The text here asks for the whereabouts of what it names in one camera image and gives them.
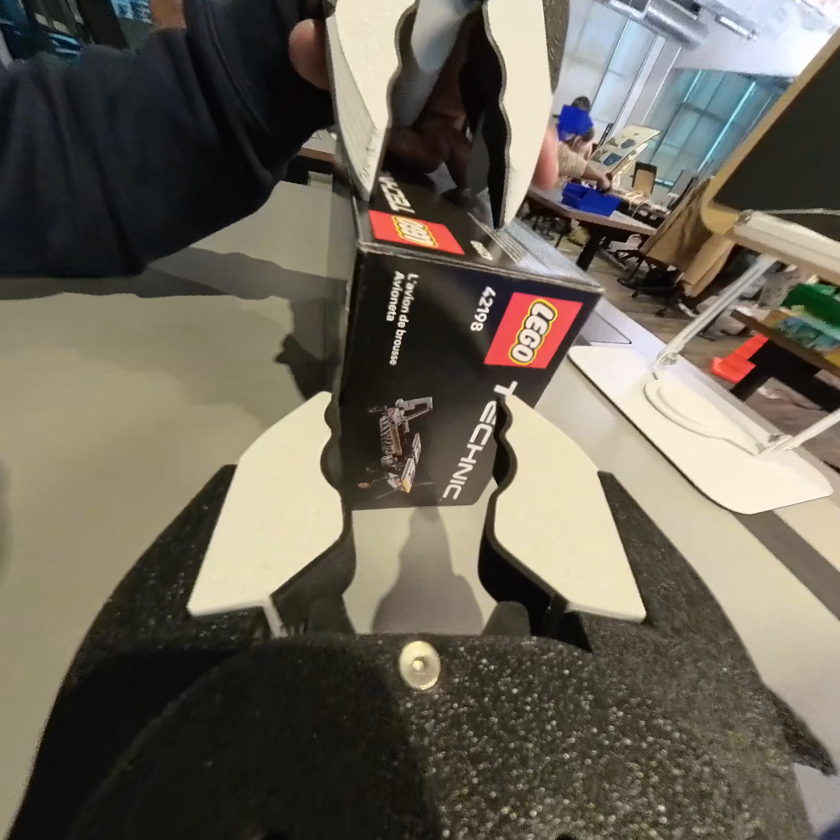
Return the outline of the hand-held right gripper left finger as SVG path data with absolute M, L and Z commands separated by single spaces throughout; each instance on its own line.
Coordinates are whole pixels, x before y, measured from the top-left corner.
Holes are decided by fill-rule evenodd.
M 351 518 L 324 467 L 331 404 L 317 393 L 239 458 L 188 599 L 193 616 L 307 617 L 312 603 L 349 589 Z

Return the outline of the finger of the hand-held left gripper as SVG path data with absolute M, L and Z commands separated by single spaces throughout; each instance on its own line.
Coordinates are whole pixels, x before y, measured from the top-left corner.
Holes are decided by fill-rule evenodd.
M 495 229 L 516 216 L 528 192 L 553 99 L 545 13 L 540 1 L 489 1 L 482 9 L 485 98 L 481 137 Z
M 332 103 L 343 162 L 359 198 L 375 191 L 391 95 L 402 68 L 400 34 L 412 1 L 338 1 L 325 19 Z

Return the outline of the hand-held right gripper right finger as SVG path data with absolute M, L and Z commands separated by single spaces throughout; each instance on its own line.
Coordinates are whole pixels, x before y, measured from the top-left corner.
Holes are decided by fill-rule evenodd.
M 595 463 L 525 402 L 500 402 L 497 415 L 497 488 L 481 550 L 565 612 L 642 623 L 646 607 Z

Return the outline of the black toy brick box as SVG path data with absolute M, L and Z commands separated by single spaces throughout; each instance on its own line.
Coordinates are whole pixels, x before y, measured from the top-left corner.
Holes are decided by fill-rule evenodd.
M 468 506 L 490 482 L 497 408 L 536 406 L 603 287 L 487 201 L 384 171 L 353 200 L 339 410 L 352 511 Z

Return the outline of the person's left forearm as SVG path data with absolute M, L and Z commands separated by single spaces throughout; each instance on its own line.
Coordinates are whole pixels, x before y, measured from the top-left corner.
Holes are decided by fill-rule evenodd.
M 139 275 L 261 208 L 333 124 L 320 2 L 183 8 L 138 49 L 2 68 L 2 279 Z

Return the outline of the grey desk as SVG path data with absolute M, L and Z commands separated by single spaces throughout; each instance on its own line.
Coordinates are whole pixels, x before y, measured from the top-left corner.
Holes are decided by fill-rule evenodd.
M 328 187 L 109 280 L 2 281 L 2 835 L 60 682 L 133 563 L 220 466 L 319 386 Z M 763 681 L 838 763 L 838 490 L 757 518 L 701 495 L 568 361 L 539 412 L 614 474 L 694 567 Z

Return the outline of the tan display board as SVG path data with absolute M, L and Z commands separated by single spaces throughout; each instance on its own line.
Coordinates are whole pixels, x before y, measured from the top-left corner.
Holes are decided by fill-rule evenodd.
M 625 163 L 636 158 L 649 142 L 661 134 L 660 129 L 645 125 L 628 125 L 600 145 L 591 157 L 591 163 L 607 172 L 615 172 Z

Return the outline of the blue plastic bin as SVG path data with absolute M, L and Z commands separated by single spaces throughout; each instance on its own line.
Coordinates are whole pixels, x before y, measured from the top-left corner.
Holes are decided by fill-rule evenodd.
M 566 207 L 598 217 L 612 216 L 621 204 L 619 196 L 576 182 L 567 183 L 561 197 Z

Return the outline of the brown office table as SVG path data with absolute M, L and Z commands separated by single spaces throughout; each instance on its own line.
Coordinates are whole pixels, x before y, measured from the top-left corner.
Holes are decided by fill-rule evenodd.
M 526 204 L 536 214 L 577 222 L 588 232 L 589 238 L 576 260 L 576 265 L 583 271 L 590 268 L 601 247 L 612 242 L 624 243 L 634 235 L 646 241 L 656 232 L 655 227 L 618 210 L 609 216 L 603 216 L 566 206 L 561 202 L 560 193 L 557 190 L 542 191 L 538 188 L 530 188 L 526 195 Z

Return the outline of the tan coat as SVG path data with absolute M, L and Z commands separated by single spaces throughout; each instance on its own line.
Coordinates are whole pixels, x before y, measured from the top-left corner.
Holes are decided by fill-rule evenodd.
M 646 258 L 677 269 L 684 296 L 698 298 L 727 264 L 735 244 L 703 223 L 701 201 L 711 178 L 699 182 L 642 246 Z

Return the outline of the orange cone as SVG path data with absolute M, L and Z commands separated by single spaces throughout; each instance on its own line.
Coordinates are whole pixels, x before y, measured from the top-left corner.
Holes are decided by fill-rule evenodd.
M 767 341 L 767 337 L 760 333 L 753 335 L 730 354 L 713 358 L 710 362 L 710 373 L 731 385 L 739 384 L 753 371 L 753 356 Z

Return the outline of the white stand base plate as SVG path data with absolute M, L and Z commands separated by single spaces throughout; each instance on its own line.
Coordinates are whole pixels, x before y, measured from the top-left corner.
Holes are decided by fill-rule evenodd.
M 705 386 L 674 369 L 688 342 L 720 315 L 775 260 L 838 273 L 838 239 L 783 220 L 779 213 L 748 211 L 724 234 L 759 258 L 683 328 L 653 360 L 629 347 L 577 346 L 574 366 L 704 496 L 729 511 L 753 515 L 830 496 L 823 473 L 795 453 L 805 441 L 838 423 L 838 411 L 795 436 L 771 434 Z

